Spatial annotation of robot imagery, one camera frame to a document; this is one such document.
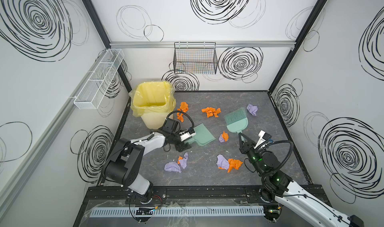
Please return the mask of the orange paper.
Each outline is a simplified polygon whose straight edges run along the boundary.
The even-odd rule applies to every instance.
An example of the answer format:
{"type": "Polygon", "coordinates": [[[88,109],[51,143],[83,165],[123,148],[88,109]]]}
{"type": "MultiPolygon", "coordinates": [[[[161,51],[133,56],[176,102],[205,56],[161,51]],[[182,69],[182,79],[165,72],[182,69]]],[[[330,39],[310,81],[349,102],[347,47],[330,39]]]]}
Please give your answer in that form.
{"type": "Polygon", "coordinates": [[[235,160],[235,159],[228,159],[228,162],[229,162],[228,173],[230,173],[232,171],[232,169],[239,170],[239,168],[244,163],[240,160],[235,160]]]}

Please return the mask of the small orange purple scrap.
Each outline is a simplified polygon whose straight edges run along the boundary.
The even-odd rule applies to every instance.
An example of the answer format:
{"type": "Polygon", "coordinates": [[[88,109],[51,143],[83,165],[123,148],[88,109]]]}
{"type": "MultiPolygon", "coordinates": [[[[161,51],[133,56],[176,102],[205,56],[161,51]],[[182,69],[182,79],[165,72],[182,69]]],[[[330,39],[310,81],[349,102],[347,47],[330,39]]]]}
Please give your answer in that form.
{"type": "Polygon", "coordinates": [[[228,133],[226,133],[225,131],[223,131],[219,137],[219,142],[220,143],[224,143],[224,142],[227,142],[229,140],[229,135],[228,133]]]}

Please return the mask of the green hand brush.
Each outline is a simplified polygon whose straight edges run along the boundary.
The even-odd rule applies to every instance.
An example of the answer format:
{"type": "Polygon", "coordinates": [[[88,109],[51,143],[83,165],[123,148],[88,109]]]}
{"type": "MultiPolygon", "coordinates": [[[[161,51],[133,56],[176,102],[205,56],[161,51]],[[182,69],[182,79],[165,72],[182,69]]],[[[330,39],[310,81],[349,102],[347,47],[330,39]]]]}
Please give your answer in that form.
{"type": "Polygon", "coordinates": [[[241,133],[248,127],[249,121],[245,108],[240,108],[224,116],[226,126],[231,133],[241,133]]]}

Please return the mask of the purple paper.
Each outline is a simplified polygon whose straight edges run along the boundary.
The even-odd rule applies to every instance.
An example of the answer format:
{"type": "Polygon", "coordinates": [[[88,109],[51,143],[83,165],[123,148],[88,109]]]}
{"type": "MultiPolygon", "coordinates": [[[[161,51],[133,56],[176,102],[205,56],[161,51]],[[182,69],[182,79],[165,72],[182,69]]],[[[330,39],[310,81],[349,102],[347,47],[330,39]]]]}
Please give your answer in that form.
{"type": "Polygon", "coordinates": [[[182,172],[181,167],[176,162],[169,162],[169,163],[165,164],[164,170],[166,172],[176,172],[176,173],[182,172]]]}
{"type": "Polygon", "coordinates": [[[217,166],[221,170],[228,170],[230,167],[230,164],[229,164],[229,161],[223,155],[218,155],[217,166]]]}

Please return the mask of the green dustpan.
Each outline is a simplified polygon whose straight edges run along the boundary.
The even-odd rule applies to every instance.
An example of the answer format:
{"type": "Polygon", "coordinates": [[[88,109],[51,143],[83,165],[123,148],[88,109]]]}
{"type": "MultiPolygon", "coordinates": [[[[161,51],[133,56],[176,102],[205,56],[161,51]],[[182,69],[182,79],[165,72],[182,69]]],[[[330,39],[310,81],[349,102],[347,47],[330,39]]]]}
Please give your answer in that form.
{"type": "Polygon", "coordinates": [[[198,146],[203,147],[216,139],[204,124],[196,126],[194,130],[196,134],[191,139],[187,140],[186,143],[196,143],[198,146]]]}

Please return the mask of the orange paper scrap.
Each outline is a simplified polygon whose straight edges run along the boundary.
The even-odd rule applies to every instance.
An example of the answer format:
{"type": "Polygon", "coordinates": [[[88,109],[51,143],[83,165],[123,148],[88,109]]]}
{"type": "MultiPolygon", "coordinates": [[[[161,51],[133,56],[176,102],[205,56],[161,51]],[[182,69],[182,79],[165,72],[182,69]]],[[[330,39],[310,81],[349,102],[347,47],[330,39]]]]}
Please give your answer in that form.
{"type": "Polygon", "coordinates": [[[186,113],[189,110],[189,105],[186,102],[181,102],[180,108],[178,109],[177,112],[177,119],[181,121],[182,123],[184,122],[184,114],[180,113],[186,113]]]}

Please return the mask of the orange paper scraps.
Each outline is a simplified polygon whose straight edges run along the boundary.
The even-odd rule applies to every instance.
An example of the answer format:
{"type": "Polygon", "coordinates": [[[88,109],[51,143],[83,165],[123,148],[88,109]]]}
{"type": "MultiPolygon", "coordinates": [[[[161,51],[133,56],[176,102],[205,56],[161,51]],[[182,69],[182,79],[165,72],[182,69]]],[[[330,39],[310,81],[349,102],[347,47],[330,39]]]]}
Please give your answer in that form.
{"type": "Polygon", "coordinates": [[[211,108],[211,107],[204,108],[201,111],[202,111],[202,113],[205,113],[207,115],[207,118],[210,118],[210,117],[218,118],[219,114],[221,113],[220,108],[216,109],[216,108],[211,108]]]}

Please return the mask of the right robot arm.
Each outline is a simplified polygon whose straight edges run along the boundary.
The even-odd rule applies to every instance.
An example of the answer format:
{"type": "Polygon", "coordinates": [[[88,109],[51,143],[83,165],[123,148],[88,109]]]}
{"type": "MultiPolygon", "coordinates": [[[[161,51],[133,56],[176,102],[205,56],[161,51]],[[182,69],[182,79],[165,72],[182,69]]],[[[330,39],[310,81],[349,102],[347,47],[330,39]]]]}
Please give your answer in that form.
{"type": "Polygon", "coordinates": [[[363,227],[365,224],[356,215],[348,216],[325,204],[305,190],[281,168],[293,153],[294,143],[289,140],[274,142],[271,139],[257,144],[239,132],[240,151],[247,156],[262,181],[261,198],[265,202],[277,202],[314,227],[363,227]],[[282,161],[268,148],[278,144],[289,144],[282,161]]]}

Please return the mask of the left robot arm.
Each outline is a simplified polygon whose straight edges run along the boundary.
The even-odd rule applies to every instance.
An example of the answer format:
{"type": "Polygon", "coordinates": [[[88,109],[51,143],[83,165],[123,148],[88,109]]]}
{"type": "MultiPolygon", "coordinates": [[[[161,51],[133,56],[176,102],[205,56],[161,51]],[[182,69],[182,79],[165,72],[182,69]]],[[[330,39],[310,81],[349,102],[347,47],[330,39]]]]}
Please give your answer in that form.
{"type": "Polygon", "coordinates": [[[179,122],[166,119],[162,127],[147,136],[134,140],[120,139],[102,167],[102,176],[145,199],[151,198],[153,184],[139,174],[143,157],[166,145],[175,146],[179,152],[189,149],[191,146],[186,141],[196,134],[195,124],[185,130],[180,130],[178,125],[179,122]]]}

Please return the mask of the cream trash bin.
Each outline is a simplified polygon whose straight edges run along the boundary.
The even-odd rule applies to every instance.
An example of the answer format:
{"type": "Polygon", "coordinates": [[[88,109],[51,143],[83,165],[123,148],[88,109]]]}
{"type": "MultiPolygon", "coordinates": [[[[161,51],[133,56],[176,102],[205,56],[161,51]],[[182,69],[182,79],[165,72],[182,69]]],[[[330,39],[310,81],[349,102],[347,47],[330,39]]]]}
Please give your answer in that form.
{"type": "Polygon", "coordinates": [[[138,116],[142,118],[148,129],[159,129],[163,126],[168,114],[175,107],[149,106],[138,111],[138,116]]]}

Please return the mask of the purple paper ball back right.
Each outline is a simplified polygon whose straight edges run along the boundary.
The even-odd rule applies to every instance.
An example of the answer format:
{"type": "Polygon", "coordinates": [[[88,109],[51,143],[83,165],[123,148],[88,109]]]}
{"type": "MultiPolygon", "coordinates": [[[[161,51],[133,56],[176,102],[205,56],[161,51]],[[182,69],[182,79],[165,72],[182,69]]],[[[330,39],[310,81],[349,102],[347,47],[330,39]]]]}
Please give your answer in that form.
{"type": "Polygon", "coordinates": [[[252,104],[247,105],[247,110],[252,116],[257,116],[258,107],[252,104]]]}

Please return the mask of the yellow plastic bin liner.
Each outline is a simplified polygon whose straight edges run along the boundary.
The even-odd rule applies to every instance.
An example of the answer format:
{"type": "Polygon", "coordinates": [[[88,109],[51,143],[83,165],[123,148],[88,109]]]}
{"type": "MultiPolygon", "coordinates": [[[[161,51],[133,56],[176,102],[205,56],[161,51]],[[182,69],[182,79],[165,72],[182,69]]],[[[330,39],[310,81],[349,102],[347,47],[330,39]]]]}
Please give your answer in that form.
{"type": "Polygon", "coordinates": [[[176,107],[174,87],[170,82],[144,82],[129,92],[134,117],[150,113],[170,113],[176,107]]]}

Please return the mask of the black front rail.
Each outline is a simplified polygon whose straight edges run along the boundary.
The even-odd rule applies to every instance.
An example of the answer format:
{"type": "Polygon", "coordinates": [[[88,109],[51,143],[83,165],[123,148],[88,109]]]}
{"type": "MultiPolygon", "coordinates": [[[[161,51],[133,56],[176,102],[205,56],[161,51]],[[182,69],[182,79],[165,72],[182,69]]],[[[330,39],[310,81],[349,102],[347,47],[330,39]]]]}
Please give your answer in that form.
{"type": "Polygon", "coordinates": [[[148,201],[160,197],[162,202],[181,199],[245,199],[248,203],[262,203],[261,186],[154,186],[148,194],[139,195],[119,186],[90,187],[84,197],[88,200],[148,201]]]}

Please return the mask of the aluminium wall rail back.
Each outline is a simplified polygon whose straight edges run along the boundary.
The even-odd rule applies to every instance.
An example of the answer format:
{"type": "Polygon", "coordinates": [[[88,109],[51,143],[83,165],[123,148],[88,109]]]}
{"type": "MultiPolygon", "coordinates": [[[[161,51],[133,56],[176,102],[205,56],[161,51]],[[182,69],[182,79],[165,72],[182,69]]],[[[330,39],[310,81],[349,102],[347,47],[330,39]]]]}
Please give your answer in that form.
{"type": "Polygon", "coordinates": [[[161,41],[161,42],[111,42],[117,49],[154,49],[154,48],[294,48],[295,41],[161,41]]]}

